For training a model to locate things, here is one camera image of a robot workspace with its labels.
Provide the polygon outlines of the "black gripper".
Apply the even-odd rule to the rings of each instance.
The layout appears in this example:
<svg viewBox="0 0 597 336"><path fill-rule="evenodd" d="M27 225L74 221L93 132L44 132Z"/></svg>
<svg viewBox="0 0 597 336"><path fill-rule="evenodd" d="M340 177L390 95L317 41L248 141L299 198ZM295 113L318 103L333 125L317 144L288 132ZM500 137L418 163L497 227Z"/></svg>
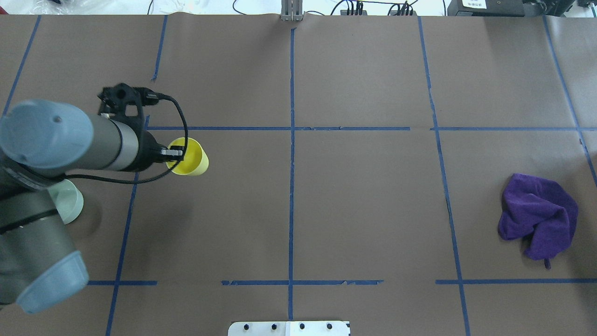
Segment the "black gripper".
<svg viewBox="0 0 597 336"><path fill-rule="evenodd" d="M184 146L164 147L148 131L141 134L139 145L136 159L137 172L146 170L154 163L183 161L185 157Z"/></svg>

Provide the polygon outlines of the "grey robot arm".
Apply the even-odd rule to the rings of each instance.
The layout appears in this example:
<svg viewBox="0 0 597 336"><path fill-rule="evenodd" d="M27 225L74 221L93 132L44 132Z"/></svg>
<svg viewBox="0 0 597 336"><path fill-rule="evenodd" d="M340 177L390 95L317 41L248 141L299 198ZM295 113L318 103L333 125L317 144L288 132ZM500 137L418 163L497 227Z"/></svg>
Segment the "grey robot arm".
<svg viewBox="0 0 597 336"><path fill-rule="evenodd" d="M14 105L1 118L1 306L37 314L89 281L50 188L74 169L141 171L181 162L187 143L156 143L143 124L113 112L89 115L43 99Z"/></svg>

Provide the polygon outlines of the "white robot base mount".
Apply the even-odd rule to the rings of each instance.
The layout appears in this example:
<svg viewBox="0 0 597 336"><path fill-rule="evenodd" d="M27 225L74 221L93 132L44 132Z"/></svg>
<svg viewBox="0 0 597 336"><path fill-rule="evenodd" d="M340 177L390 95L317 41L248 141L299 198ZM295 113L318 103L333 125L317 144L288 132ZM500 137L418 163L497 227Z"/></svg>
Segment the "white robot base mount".
<svg viewBox="0 0 597 336"><path fill-rule="evenodd" d="M229 336L350 336L345 321L262 321L234 322Z"/></svg>

